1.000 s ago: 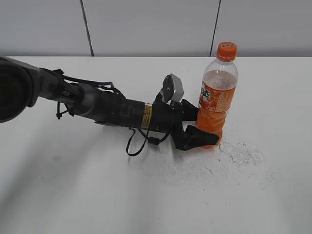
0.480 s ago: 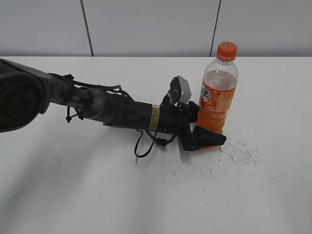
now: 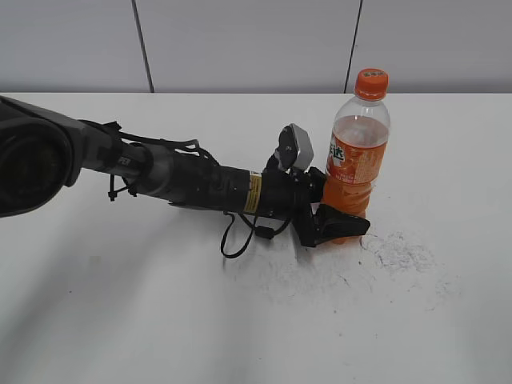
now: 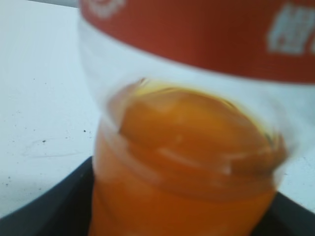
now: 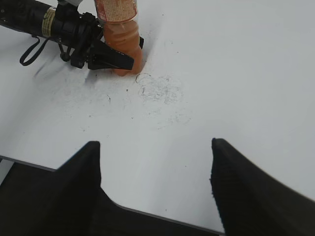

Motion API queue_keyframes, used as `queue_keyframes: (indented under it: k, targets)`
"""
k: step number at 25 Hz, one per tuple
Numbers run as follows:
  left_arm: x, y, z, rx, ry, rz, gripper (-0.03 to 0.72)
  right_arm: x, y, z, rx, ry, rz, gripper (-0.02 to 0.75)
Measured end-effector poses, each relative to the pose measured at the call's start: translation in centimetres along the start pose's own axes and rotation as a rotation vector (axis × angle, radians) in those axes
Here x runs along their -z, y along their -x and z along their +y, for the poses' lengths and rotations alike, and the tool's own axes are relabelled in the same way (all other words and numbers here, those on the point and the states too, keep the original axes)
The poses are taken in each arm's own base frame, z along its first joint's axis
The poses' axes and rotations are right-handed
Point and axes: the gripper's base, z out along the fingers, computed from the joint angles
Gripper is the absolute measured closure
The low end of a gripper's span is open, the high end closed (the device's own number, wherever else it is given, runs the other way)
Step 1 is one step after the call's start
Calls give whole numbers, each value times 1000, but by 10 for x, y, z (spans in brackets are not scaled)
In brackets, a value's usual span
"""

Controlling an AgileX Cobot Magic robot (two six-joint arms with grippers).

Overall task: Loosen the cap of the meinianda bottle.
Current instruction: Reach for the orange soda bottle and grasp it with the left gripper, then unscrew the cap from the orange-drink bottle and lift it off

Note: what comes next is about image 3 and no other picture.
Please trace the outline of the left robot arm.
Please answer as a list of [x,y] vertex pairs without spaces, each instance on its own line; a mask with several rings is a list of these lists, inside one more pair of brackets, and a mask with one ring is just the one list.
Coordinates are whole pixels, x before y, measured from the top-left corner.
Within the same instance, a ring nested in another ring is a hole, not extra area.
[[144,138],[116,122],[76,120],[2,97],[1,214],[36,210],[89,169],[120,178],[133,196],[240,218],[260,238],[277,231],[259,218],[292,226],[306,247],[364,235],[366,219],[322,202],[326,175],[312,167],[313,156],[307,132],[295,124],[282,129],[263,171],[252,172],[220,165],[195,139]]

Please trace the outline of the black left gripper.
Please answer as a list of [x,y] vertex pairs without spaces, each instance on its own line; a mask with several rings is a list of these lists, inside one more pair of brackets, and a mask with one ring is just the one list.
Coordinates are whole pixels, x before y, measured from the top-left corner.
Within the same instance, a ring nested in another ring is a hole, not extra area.
[[311,166],[308,171],[290,173],[279,169],[265,169],[258,202],[258,216],[281,220],[277,229],[258,228],[258,236],[272,239],[292,225],[303,246],[317,246],[339,238],[363,236],[370,222],[347,214],[326,204],[320,204],[313,213],[312,205],[323,197],[326,175]]

